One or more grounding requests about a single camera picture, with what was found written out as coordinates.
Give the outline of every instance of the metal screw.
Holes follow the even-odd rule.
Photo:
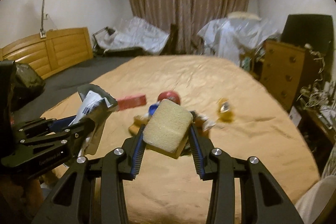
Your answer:
[[[122,153],[124,153],[124,150],[122,148],[116,148],[113,153],[115,153],[116,155],[121,155]]]
[[[222,153],[222,150],[220,150],[219,148],[214,148],[211,152],[214,155],[219,156]]]
[[[250,162],[252,164],[257,164],[259,162],[259,159],[257,157],[250,157]]]
[[[78,162],[79,164],[82,164],[82,163],[85,162],[85,161],[86,161],[86,158],[83,157],[83,156],[77,158],[77,162]]]

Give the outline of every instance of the white packet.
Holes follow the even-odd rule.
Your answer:
[[[88,118],[95,122],[95,128],[83,141],[78,157],[86,154],[94,155],[97,152],[105,122],[111,113],[117,110],[118,102],[101,87],[93,84],[78,87],[78,94],[82,99],[82,105],[69,125]]]

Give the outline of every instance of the beige bedsheet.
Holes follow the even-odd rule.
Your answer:
[[[235,120],[212,128],[215,147],[231,156],[257,156],[277,179],[290,199],[297,201],[318,179],[314,159],[305,141],[280,104],[265,88],[231,62],[204,56],[137,57],[99,77],[93,84],[114,97],[135,93],[147,95],[147,106],[112,113],[95,156],[102,157],[120,147],[129,137],[133,117],[144,114],[164,90],[177,91],[182,106],[217,120],[216,102],[229,98]],[[81,104],[73,94],[43,116],[63,118],[75,115]],[[65,167],[56,169],[62,175]],[[136,180],[124,182],[131,222],[205,223],[211,182],[195,172],[191,156],[171,159],[146,150]],[[236,221],[241,209],[236,187]]]

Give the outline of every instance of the white sheet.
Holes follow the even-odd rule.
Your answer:
[[[133,17],[126,22],[126,27],[116,30],[112,35],[106,34],[97,41],[108,52],[142,48],[144,51],[159,55],[168,40],[169,34],[149,24],[144,19]]]
[[[207,55],[215,55],[240,64],[239,54],[258,50],[262,42],[278,32],[267,21],[220,18],[210,21],[198,35],[204,39]]]

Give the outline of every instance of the white pillow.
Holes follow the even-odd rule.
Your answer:
[[[242,18],[242,19],[255,19],[260,21],[261,18],[257,16],[256,14],[251,14],[248,12],[242,12],[242,11],[237,11],[237,12],[232,12],[227,15],[228,18]]]
[[[312,224],[329,202],[336,189],[336,176],[317,182],[295,204],[304,224]]]

